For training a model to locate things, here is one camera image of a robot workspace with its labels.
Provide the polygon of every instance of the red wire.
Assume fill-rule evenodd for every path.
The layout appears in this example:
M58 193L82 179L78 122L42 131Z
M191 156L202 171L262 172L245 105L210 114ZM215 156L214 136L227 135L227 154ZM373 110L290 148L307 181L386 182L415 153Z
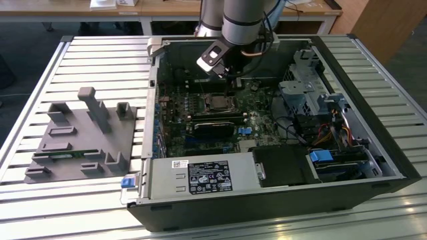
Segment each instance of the red wire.
M321 133L322 133L322 129L323 129L323 127L325 127L325 126L329 126L329 124L327 124L327 123L325 123L325 124L322 124L322 125L321 125L321 127L319 127L319 135L318 135L318 138L321 138Z

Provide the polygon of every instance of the aluminum profile table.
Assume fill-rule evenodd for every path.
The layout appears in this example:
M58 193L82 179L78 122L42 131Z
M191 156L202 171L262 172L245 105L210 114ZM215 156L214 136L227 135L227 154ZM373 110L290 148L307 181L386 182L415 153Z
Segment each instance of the aluminum profile table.
M0 239L422 239L427 237L427 117L358 39L322 37L423 179L354 209L177 232L151 233L121 198L122 177L24 184L47 129L50 103L73 109L83 86L107 107L138 107L131 172L141 154L151 65L145 36L75 37L62 42L0 150ZM333 77L333 88L341 91ZM127 192L127 198L138 193Z

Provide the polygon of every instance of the blue tab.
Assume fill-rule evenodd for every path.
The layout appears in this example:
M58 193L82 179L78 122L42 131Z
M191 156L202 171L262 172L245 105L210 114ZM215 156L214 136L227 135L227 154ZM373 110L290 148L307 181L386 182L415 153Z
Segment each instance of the blue tab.
M315 150L310 153L310 158L313 162L326 162L334 161L331 152L329 150Z
M123 189L135 188L135 177L122 179L122 188Z

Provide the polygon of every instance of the table leg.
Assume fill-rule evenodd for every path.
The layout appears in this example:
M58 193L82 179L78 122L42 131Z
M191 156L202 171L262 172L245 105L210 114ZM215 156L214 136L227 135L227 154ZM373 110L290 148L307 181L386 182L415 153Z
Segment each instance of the table leg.
M43 24L45 29L46 29L49 32L53 32L53 31L54 31L53 22L42 22L42 24Z
M327 35L330 34L330 31L331 31L331 28L333 28L333 25L335 23L335 19L337 19L337 16L329 16L325 21L322 22L322 25L319 27L319 30L318 30L318 34L319 35Z
M151 16L142 16L142 17L139 18L139 22L141 22L141 25L142 25L143 34L145 34L146 36L154 35L154 30L153 30L153 17L151 17Z

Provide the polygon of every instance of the black cable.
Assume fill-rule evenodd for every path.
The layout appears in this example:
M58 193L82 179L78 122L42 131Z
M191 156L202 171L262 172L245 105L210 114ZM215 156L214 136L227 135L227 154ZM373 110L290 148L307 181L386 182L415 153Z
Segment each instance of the black cable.
M287 128L286 128L286 129L287 129L287 130L290 130L290 127L294 127L294 124L291 124L290 126L287 126ZM289 132L289 131L286 131L286 138L287 138L287 139L290 138L289 133L290 133L290 132Z
M287 119L287 120L290 120L290 121L294 121L294 117L291 117L291 116L281 116L281 117L277 117L275 119L277 119L277 120L278 120L278 119Z
M291 2L290 0L286 0L286 1L295 6L295 9L291 8L291 7L289 7L289 6L285 6L285 7L286 7L287 9L291 9L291 10L297 11L297 16L298 16L297 22L299 22L299 21L301 21L301 13L303 13L305 11L301 11L301 10L299 10L299 6L298 6L294 2Z
M273 9L270 10L270 12L267 13L267 16L270 16L270 14L274 13L274 11L277 10L278 6L279 6L279 3L281 3L282 0L278 0L278 2L275 3Z
M278 127L282 128L286 131L286 133L290 133L303 145L311 146L311 144L302 138L302 136L299 136L295 132L287 129L279 122L275 123L278 124Z
M201 0L201 12L199 12L199 26L198 26L198 31L201 30L201 25L202 25L202 6L203 6L203 0Z
M265 54L270 51L270 49L273 49L273 45L274 45L274 41L275 41L275 36L274 36L274 30L273 30L273 24L270 22L270 19L267 17L267 13L265 13L265 18L266 18L266 21L267 21L267 25L269 25L269 29L270 29L270 34L271 34L271 37L270 37L270 46L267 47L267 49L265 50L265 47L266 45L263 45L263 49L262 49L262 55L258 59L258 62L255 63L254 67L250 68L249 70L241 72L241 73L237 73L237 74L230 74L227 75L229 78L239 78L239 77L243 77L245 75L250 74L262 64L262 60L263 60L263 56Z

